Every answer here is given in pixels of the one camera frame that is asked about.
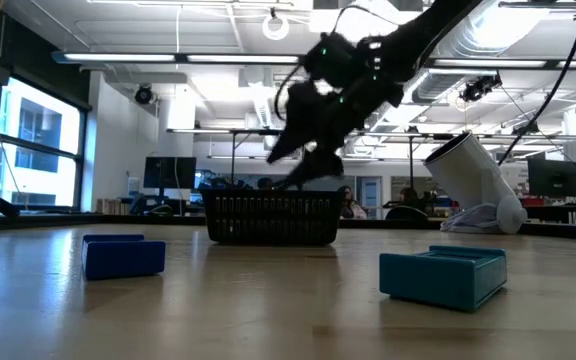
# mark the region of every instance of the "blue box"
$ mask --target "blue box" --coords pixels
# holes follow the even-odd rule
[[[506,251],[431,246],[379,256],[379,291],[393,298],[474,312],[506,283]]]
[[[143,235],[85,235],[81,251],[86,279],[153,275],[164,271],[166,243]]]

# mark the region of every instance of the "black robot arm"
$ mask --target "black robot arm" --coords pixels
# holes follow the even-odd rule
[[[288,175],[286,186],[343,173],[335,151],[354,129],[384,101],[398,107],[404,84],[412,79],[437,43],[481,0],[436,0],[415,20],[396,31],[362,39],[352,45],[337,33],[322,34],[304,57],[309,78],[288,89],[286,126],[268,157],[269,163],[310,142],[316,149],[305,154]],[[325,80],[338,92],[320,94],[315,81]]]

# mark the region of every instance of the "black plastic basket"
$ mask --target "black plastic basket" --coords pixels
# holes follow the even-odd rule
[[[210,239],[222,243],[326,245],[335,241],[343,194],[200,190]]]

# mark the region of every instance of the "wooden table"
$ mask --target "wooden table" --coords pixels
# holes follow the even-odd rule
[[[162,276],[85,282],[81,237],[167,240]],[[475,314],[391,300],[378,255],[431,244],[508,252]],[[327,248],[227,247],[201,227],[0,232],[0,359],[575,359],[576,241],[340,230]]]

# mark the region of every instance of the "monitor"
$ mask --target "monitor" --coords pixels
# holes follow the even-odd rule
[[[576,197],[576,162],[528,159],[530,195]]]
[[[177,159],[177,169],[175,169],[175,159]],[[160,189],[160,193],[163,193],[163,189],[194,189],[196,166],[197,158],[194,157],[147,157],[144,187]]]

